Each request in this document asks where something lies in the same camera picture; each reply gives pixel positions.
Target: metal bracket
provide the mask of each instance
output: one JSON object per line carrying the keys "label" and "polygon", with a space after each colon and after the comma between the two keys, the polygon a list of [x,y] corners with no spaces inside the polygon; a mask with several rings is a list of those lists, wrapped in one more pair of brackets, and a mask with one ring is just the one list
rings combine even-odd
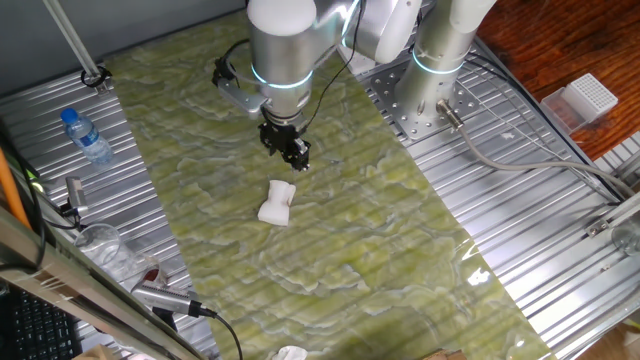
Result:
{"label": "metal bracket", "polygon": [[262,114],[262,105],[269,100],[262,94],[247,94],[224,78],[218,81],[218,90],[223,98],[246,112],[252,120],[258,119]]}
{"label": "metal bracket", "polygon": [[605,219],[600,219],[595,223],[587,226],[584,230],[587,232],[590,238],[596,237],[601,232],[609,228],[609,222]]}
{"label": "metal bracket", "polygon": [[[406,63],[395,66],[371,77],[371,88],[377,93],[378,99],[382,103],[379,108],[391,114],[393,120],[402,131],[412,140],[420,140],[431,133],[437,132],[445,126],[450,125],[444,116],[440,116],[432,121],[420,122],[412,121],[406,114],[406,110],[398,106],[395,96],[395,87],[402,75],[406,71]],[[478,111],[481,105],[472,94],[469,94],[459,84],[454,85],[453,96],[449,99],[449,104],[453,111],[460,118],[465,118]]]}

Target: wooden surface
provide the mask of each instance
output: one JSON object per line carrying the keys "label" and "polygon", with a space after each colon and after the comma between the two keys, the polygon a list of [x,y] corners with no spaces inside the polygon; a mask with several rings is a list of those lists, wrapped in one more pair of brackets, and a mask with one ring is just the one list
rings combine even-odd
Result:
{"label": "wooden surface", "polygon": [[640,130],[640,0],[498,0],[479,35],[538,101],[589,72],[618,97],[572,135],[592,159]]}
{"label": "wooden surface", "polygon": [[638,329],[620,324],[590,347],[578,360],[640,360],[638,332]]}

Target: black clamp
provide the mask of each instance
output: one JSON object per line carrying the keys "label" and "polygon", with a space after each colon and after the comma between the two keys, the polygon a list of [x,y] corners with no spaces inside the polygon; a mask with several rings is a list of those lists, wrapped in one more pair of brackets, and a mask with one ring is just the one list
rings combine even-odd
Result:
{"label": "black clamp", "polygon": [[87,71],[82,70],[82,74],[80,74],[80,81],[82,81],[82,83],[87,87],[96,88],[100,86],[100,84],[102,84],[108,77],[111,77],[111,72],[109,72],[109,70],[105,69],[104,67],[98,66],[98,70],[100,71],[100,78],[98,80],[92,83],[87,83],[85,79],[85,76],[87,76]]}
{"label": "black clamp", "polygon": [[269,155],[280,151],[284,162],[298,171],[309,169],[309,149],[311,144],[300,138],[294,126],[278,126],[266,121],[258,126],[260,142],[269,149]]}

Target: blue bottle cap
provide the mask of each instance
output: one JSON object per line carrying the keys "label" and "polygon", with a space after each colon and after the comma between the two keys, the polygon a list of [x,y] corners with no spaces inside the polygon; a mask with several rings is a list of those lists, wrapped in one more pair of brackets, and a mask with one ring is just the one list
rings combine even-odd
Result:
{"label": "blue bottle cap", "polygon": [[72,108],[64,109],[64,111],[60,114],[62,121],[67,124],[71,124],[78,120],[78,113]]}

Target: water bottle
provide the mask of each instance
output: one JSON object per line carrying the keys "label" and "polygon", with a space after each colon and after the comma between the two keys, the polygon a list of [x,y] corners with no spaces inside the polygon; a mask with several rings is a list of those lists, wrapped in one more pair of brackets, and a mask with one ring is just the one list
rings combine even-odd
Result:
{"label": "water bottle", "polygon": [[105,140],[91,120],[79,115],[75,110],[65,109],[60,114],[64,122],[64,131],[76,144],[84,156],[94,164],[106,164],[113,158],[111,146]]}

